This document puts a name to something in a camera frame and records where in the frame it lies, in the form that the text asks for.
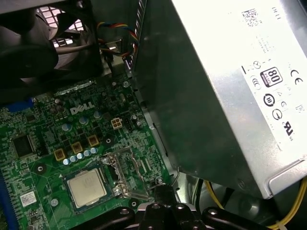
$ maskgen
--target motherboard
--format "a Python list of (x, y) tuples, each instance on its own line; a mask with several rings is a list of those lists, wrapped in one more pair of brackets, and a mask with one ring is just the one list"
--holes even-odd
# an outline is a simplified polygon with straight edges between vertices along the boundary
[(19, 229), (73, 229), (115, 207), (136, 210), (170, 183), (126, 74), (16, 106), (0, 110), (0, 177)]

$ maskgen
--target white sticker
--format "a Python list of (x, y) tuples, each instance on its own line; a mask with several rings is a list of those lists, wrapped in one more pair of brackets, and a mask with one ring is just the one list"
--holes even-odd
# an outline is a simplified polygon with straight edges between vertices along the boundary
[(34, 194), (33, 191), (30, 192), (30, 193), (21, 195), (20, 199), (21, 199), (21, 203), (22, 203), (23, 207), (26, 207), (26, 206), (36, 202), (36, 197), (35, 197), (35, 194)]
[(242, 41), (246, 55), (240, 69), (279, 148), (302, 156), (307, 137), (307, 58), (279, 1), (253, 4), (231, 15), (247, 37)]

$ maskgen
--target barcode sticker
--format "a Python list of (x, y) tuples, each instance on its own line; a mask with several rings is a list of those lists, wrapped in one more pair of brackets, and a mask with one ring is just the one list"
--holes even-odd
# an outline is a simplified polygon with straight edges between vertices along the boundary
[(256, 9), (251, 9), (248, 11), (242, 12), (242, 15), (250, 27), (257, 26), (262, 23), (262, 21), (259, 19), (259, 14)]
[(22, 203), (23, 207), (26, 207), (26, 206), (36, 202), (36, 197), (35, 197), (35, 194), (34, 194), (33, 191), (30, 192), (30, 193), (21, 195), (20, 199), (21, 199), (21, 203)]

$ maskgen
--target blue connector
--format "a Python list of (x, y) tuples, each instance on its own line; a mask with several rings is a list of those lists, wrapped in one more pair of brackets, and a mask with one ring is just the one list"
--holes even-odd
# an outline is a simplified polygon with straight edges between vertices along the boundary
[(18, 230), (18, 220), (11, 203), (11, 198), (9, 192), (6, 188), (5, 181), (2, 177), (0, 171), (0, 205), (3, 208), (4, 216), (6, 218), (6, 222), (8, 223), (9, 230)]

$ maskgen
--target black chip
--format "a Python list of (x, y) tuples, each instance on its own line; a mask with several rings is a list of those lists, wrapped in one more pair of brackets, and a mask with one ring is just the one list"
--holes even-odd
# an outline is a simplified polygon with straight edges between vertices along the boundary
[(12, 140), (18, 157), (33, 153), (31, 140), (28, 135), (23, 135)]
[(78, 132), (78, 134), (81, 134), (81, 133), (83, 133), (83, 129), (79, 128), (79, 129), (77, 129), (77, 132)]
[(86, 147), (88, 146), (88, 141), (87, 141), (87, 139), (82, 139), (82, 140), (80, 140), (80, 144), (81, 144), (81, 146), (83, 146), (84, 148), (86, 148)]
[(131, 94), (127, 95), (128, 102), (134, 102), (134, 98)]
[(32, 223), (32, 224), (35, 224), (35, 223), (37, 223), (37, 222), (38, 222), (37, 217), (32, 217), (32, 218), (31, 218), (31, 223)]
[(66, 135), (61, 135), (61, 140), (66, 140)]
[(81, 140), (85, 140), (85, 139), (86, 139), (86, 135), (85, 135), (84, 133), (82, 133), (82, 134), (80, 135), (80, 139), (81, 139)]
[(39, 156), (44, 156), (49, 154), (48, 149), (44, 142), (40, 142), (40, 146), (37, 148), (37, 152)]
[(66, 147), (66, 146), (70, 146), (69, 140), (63, 141), (63, 145), (64, 145), (65, 147)]
[(29, 115), (29, 116), (26, 116), (25, 118), (26, 118), (27, 122), (31, 122), (31, 121), (35, 120), (35, 116), (34, 115)]
[(101, 132), (101, 128), (100, 127), (95, 127), (94, 129), (95, 129), (96, 133), (100, 133)]
[(65, 147), (64, 147), (64, 150), (65, 150), (65, 152), (70, 152), (70, 151), (71, 151), (70, 145), (65, 146)]

